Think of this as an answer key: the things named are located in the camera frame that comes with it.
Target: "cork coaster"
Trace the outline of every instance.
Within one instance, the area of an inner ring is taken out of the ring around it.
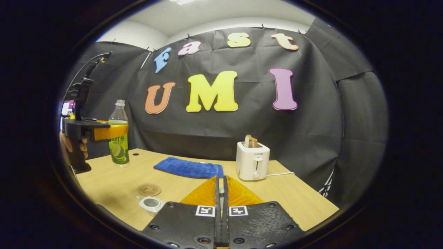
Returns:
[[[141,195],[145,196],[155,196],[162,191],[160,186],[151,183],[140,185],[138,190]]]

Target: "blue towel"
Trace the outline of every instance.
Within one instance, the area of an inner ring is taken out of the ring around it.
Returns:
[[[223,177],[223,168],[220,164],[213,163],[196,163],[186,160],[181,160],[175,157],[168,157],[154,166],[154,169],[159,169],[191,178],[212,178],[218,173],[218,177]]]

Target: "yellow letter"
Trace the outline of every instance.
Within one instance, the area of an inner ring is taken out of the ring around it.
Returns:
[[[251,44],[251,40],[247,37],[249,37],[249,35],[246,33],[232,33],[228,35],[228,45],[229,47],[245,47]]]
[[[188,81],[191,83],[191,94],[186,111],[191,113],[199,112],[202,109],[202,106],[198,103],[198,97],[202,100],[206,111],[209,111],[216,96],[217,103],[214,105],[216,111],[228,112],[237,110],[238,105],[234,101],[235,77],[237,77],[237,72],[223,71],[218,74],[212,86],[209,85],[209,82],[203,74],[189,77]]]
[[[289,49],[289,50],[297,50],[299,48],[299,46],[295,45],[295,44],[291,44],[289,41],[292,41],[292,37],[290,36],[285,36],[282,33],[278,33],[278,34],[273,34],[271,35],[272,38],[277,39],[278,44],[280,44],[280,46]]]

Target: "white toaster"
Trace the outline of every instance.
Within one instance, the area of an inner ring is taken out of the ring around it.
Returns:
[[[244,181],[265,179],[268,173],[269,148],[258,143],[258,148],[245,147],[237,143],[237,173]]]

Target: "white wall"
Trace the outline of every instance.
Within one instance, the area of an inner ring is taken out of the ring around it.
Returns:
[[[224,19],[220,21],[206,23],[194,28],[181,31],[169,37],[165,45],[186,38],[188,37],[187,34],[197,35],[208,31],[224,29],[224,28],[232,28],[232,27],[261,27],[261,24],[263,24],[265,28],[279,28],[295,32],[297,32],[297,30],[300,30],[300,32],[302,33],[305,33],[306,30],[309,29],[308,25],[288,20],[277,19],[277,18],[239,17],[239,18]]]
[[[116,43],[126,43],[149,50],[161,48],[168,44],[164,33],[151,28],[147,25],[123,21],[102,35],[97,42],[111,42],[115,39]]]

